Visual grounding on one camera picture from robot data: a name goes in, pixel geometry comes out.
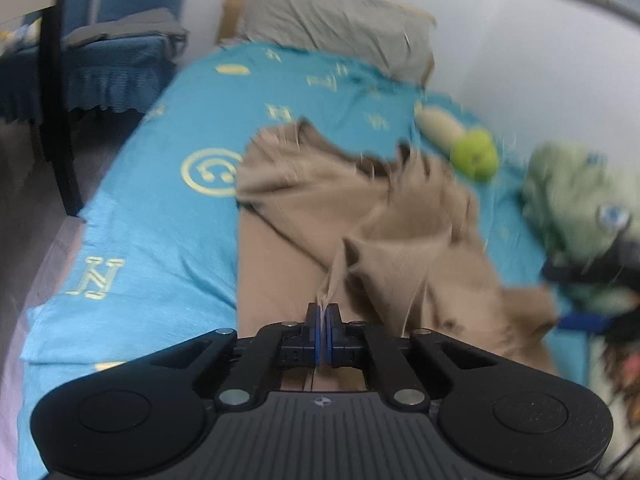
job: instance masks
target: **round pad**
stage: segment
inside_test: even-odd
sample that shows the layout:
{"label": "round pad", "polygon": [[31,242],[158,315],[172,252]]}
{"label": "round pad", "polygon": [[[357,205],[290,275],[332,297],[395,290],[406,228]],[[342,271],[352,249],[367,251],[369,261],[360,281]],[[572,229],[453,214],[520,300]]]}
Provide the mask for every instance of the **round pad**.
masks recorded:
{"label": "round pad", "polygon": [[104,372],[47,394],[31,417],[45,466],[77,478],[135,476],[188,452],[206,415],[180,371]]}
{"label": "round pad", "polygon": [[87,397],[78,407],[78,420],[85,428],[99,433],[118,433],[142,424],[151,404],[132,392],[111,390]]}
{"label": "round pad", "polygon": [[513,362],[460,370],[438,423],[473,462],[534,478],[593,468],[612,431],[609,409],[594,393]]}
{"label": "round pad", "polygon": [[510,430],[530,434],[555,431],[568,416],[562,402],[540,392],[505,395],[494,404],[494,415]]}

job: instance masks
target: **blue chair cushion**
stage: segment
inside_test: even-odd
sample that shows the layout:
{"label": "blue chair cushion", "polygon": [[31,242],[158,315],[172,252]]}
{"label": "blue chair cushion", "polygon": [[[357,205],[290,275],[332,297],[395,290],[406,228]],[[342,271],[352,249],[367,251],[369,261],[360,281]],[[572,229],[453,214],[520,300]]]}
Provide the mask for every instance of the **blue chair cushion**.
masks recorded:
{"label": "blue chair cushion", "polygon": [[[148,111],[175,65],[162,36],[97,41],[63,53],[66,107]],[[42,122],[37,48],[0,57],[0,117]]]}

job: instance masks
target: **yellow printed letter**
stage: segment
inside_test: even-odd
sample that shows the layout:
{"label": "yellow printed letter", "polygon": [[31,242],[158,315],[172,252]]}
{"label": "yellow printed letter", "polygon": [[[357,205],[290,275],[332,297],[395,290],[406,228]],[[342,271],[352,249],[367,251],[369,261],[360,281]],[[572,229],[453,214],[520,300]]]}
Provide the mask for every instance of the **yellow printed letter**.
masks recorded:
{"label": "yellow printed letter", "polygon": [[370,97],[377,99],[378,101],[382,97],[382,95],[380,95],[380,92],[378,91],[378,88],[375,86],[371,86],[367,88],[367,94],[369,94]]}
{"label": "yellow printed letter", "polygon": [[386,122],[386,119],[380,114],[367,114],[367,121],[369,124],[373,126],[376,130],[388,130],[389,124]]}
{"label": "yellow printed letter", "polygon": [[287,123],[293,122],[291,110],[286,106],[266,105],[266,107],[271,119],[284,119]]}
{"label": "yellow printed letter", "polygon": [[149,119],[153,119],[154,117],[161,117],[164,115],[164,111],[166,110],[166,103],[158,104],[153,110],[149,110],[144,117],[142,117],[142,121],[148,121]]}
{"label": "yellow printed letter", "polygon": [[335,64],[335,73],[337,73],[337,75],[339,76],[345,76],[345,75],[349,75],[349,69],[347,68],[346,65],[343,65],[342,63],[336,63]]}
{"label": "yellow printed letter", "polygon": [[[120,267],[124,266],[124,260],[122,258],[109,258],[106,263],[107,273],[105,275],[100,274],[100,272],[96,270],[96,267],[102,264],[103,261],[104,258],[100,256],[88,256],[85,260],[86,269],[84,270],[84,274],[82,274],[82,278],[80,278],[78,287],[76,287],[76,290],[67,291],[66,294],[75,296],[84,292],[84,296],[90,300],[103,300],[111,288],[111,283],[113,283],[116,272],[118,272]],[[92,282],[98,290],[86,290],[90,282]]]}
{"label": "yellow printed letter", "polygon": [[278,56],[278,53],[274,52],[270,48],[265,50],[264,53],[267,55],[269,59],[273,59],[273,60],[276,60],[278,63],[282,63],[282,60],[280,59],[280,56]]}
{"label": "yellow printed letter", "polygon": [[322,85],[331,90],[331,92],[338,91],[338,83],[335,80],[335,76],[333,75],[328,75],[327,77],[323,78],[316,77],[314,75],[308,75],[306,76],[306,84],[308,84],[309,86]]}

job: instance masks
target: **yellow circle print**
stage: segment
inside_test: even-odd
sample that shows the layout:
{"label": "yellow circle print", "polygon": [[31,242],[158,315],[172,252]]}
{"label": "yellow circle print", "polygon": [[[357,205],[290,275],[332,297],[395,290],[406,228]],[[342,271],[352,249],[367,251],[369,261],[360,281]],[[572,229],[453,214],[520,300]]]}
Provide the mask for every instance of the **yellow circle print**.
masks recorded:
{"label": "yellow circle print", "polygon": [[236,164],[242,157],[223,148],[205,148],[191,153],[180,166],[187,186],[210,196],[236,194]]}

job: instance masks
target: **clutter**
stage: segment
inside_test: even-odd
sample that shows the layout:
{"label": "clutter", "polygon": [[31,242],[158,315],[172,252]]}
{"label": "clutter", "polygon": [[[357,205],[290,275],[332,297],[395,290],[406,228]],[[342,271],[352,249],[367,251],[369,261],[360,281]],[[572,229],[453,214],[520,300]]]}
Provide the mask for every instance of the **clutter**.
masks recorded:
{"label": "clutter", "polygon": [[473,180],[489,180],[499,159],[491,134],[482,126],[466,129],[437,106],[415,105],[415,122],[423,136],[449,156],[454,168]]}
{"label": "clutter", "polygon": [[298,319],[315,297],[392,336],[434,328],[554,371],[542,341],[557,320],[551,293],[502,286],[476,199],[439,157],[403,144],[393,160],[349,156],[304,120],[280,124],[248,145],[236,197],[240,336]]}
{"label": "clutter", "polygon": [[639,350],[604,337],[590,342],[589,388],[607,403],[614,425],[599,478],[640,478]]}
{"label": "clutter", "polygon": [[522,195],[523,216],[549,256],[545,277],[592,312],[620,314],[640,304],[631,290],[640,276],[639,175],[578,146],[548,142],[531,156]]}
{"label": "clutter", "polygon": [[38,18],[31,25],[22,25],[13,32],[8,30],[0,31],[0,56],[12,54],[18,50],[29,48],[40,41],[40,22]]}

